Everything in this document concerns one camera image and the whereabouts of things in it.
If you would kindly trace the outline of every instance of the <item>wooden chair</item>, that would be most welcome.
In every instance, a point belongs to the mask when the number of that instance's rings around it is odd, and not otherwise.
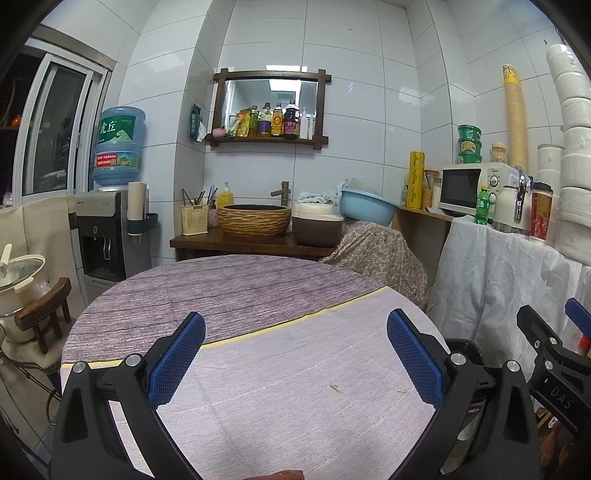
[[[61,277],[53,288],[43,295],[40,299],[33,301],[14,316],[14,323],[17,327],[25,331],[29,328],[35,332],[35,338],[41,349],[41,353],[47,353],[45,343],[45,331],[41,331],[39,323],[49,317],[48,327],[52,327],[56,337],[62,338],[60,322],[57,318],[57,309],[61,306],[66,323],[70,323],[70,310],[68,308],[67,296],[72,291],[72,284],[67,277]]]

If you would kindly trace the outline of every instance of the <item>blue gripper pad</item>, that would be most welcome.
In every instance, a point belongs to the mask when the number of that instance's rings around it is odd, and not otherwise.
[[[441,371],[405,320],[395,310],[388,316],[386,330],[390,343],[421,399],[437,410],[443,402]]]
[[[204,340],[205,320],[198,313],[193,313],[185,328],[152,369],[148,382],[148,402],[154,410],[172,399]]]
[[[576,299],[568,299],[564,312],[587,338],[591,338],[591,314]]]

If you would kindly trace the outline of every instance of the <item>green bottle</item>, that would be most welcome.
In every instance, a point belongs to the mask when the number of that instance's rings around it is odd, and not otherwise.
[[[488,221],[488,210],[491,208],[491,201],[488,198],[488,186],[480,187],[480,193],[476,199],[476,215],[474,216],[474,223],[479,225],[486,225]]]

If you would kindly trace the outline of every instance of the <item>white cloth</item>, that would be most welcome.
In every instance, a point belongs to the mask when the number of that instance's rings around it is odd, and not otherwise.
[[[527,378],[535,351],[517,328],[517,311],[531,305],[574,350],[580,330],[564,313],[574,297],[591,310],[591,268],[554,248],[514,233],[454,219],[441,252],[427,315],[445,338],[476,342],[487,365],[517,360]]]

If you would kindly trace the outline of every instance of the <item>bottle label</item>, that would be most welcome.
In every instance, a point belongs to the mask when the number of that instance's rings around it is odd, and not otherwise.
[[[95,155],[95,168],[137,167],[139,154],[135,152],[107,152]]]
[[[134,139],[135,117],[133,115],[107,116],[100,121],[96,144],[115,140]]]

